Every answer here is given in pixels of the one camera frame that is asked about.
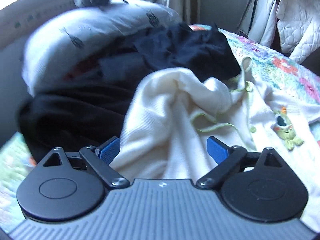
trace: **white garment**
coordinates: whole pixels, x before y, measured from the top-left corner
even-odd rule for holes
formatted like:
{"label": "white garment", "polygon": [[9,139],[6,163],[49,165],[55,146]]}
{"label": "white garment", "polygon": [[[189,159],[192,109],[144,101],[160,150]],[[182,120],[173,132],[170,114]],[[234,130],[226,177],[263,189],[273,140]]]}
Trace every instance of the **white garment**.
{"label": "white garment", "polygon": [[271,47],[276,32],[276,0],[258,0],[248,38]]}
{"label": "white garment", "polygon": [[[249,58],[243,62],[246,74],[242,71],[233,91],[216,78],[202,84],[185,68],[145,77],[125,117],[121,151],[110,166],[129,180],[191,178],[195,182],[217,166],[206,150],[209,136],[259,152],[271,146],[307,187],[309,200],[301,220],[319,232],[320,148],[308,123],[320,118],[320,106],[298,103],[273,91],[269,84],[254,80]],[[273,131],[272,109],[283,106],[297,135],[305,140],[292,152]],[[255,133],[249,131],[253,126]]]}
{"label": "white garment", "polygon": [[282,52],[301,64],[320,47],[320,0],[281,0],[276,16]]}

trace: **screw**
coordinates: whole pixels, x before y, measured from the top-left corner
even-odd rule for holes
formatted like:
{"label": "screw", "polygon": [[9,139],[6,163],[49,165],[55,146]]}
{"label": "screw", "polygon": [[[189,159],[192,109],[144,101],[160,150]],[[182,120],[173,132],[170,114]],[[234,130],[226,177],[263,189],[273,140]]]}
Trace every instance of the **screw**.
{"label": "screw", "polygon": [[201,178],[198,180],[198,185],[202,188],[210,188],[215,183],[215,180],[212,178]]}
{"label": "screw", "polygon": [[130,182],[125,178],[114,178],[111,180],[111,184],[119,188],[124,188],[128,187],[130,185]]}

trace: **black garment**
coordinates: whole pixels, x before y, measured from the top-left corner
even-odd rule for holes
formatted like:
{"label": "black garment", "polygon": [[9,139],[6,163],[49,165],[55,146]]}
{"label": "black garment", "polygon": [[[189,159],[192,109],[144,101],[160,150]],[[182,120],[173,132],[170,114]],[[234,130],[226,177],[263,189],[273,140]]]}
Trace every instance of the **black garment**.
{"label": "black garment", "polygon": [[37,162],[53,147],[73,152],[120,136],[138,84],[154,71],[186,67],[201,82],[212,76],[227,80],[240,73],[226,37],[216,26],[196,32],[185,23],[148,28],[116,39],[106,51],[101,71],[90,76],[90,82],[82,78],[38,94],[20,111],[20,130]]}

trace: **floral bedspread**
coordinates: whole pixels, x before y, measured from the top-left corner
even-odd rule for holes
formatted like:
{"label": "floral bedspread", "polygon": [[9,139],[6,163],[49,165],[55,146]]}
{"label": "floral bedspread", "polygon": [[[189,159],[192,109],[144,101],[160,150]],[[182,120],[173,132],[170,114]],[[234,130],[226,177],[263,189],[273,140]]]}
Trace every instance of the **floral bedspread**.
{"label": "floral bedspread", "polygon": [[[211,27],[192,25],[191,28],[209,30]],[[244,57],[252,58],[254,76],[260,76],[265,82],[297,100],[320,104],[318,76],[272,49],[234,33],[220,31],[227,37],[239,63]],[[310,129],[320,145],[320,122],[310,125]],[[14,229],[24,219],[16,200],[16,190],[33,166],[23,136],[16,133],[0,150],[0,227],[6,232]]]}

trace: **green cartoon applique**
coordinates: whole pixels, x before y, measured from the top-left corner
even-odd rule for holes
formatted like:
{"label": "green cartoon applique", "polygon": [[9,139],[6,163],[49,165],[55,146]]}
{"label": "green cartoon applique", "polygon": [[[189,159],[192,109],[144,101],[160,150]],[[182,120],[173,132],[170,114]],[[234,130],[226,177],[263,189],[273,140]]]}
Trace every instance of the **green cartoon applique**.
{"label": "green cartoon applique", "polygon": [[282,107],[281,111],[274,110],[276,115],[276,125],[274,131],[284,141],[284,145],[289,151],[292,151],[294,146],[300,146],[304,143],[304,140],[297,136],[293,125],[287,116],[287,110]]}

